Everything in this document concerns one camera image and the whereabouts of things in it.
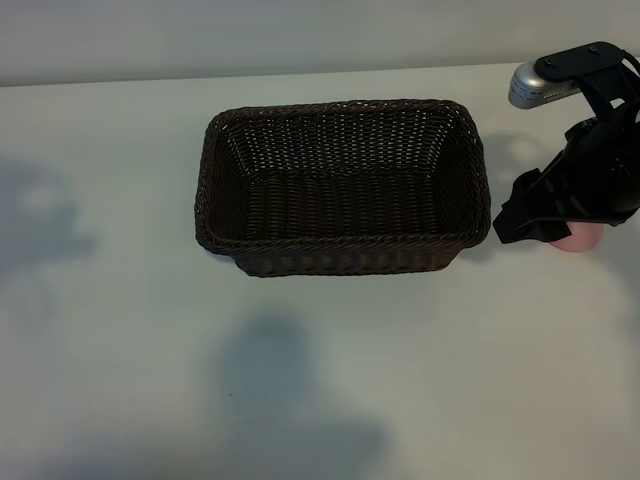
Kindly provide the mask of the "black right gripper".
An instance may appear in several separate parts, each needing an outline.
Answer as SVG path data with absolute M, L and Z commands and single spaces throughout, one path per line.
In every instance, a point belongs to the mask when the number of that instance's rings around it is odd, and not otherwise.
M 533 169 L 513 182 L 493 221 L 501 243 L 552 243 L 571 235 L 562 221 L 618 225 L 638 211 L 639 104 L 624 103 L 603 120 L 582 121 L 565 137 L 566 147 L 542 176 Z M 533 220 L 524 202 L 529 188 Z

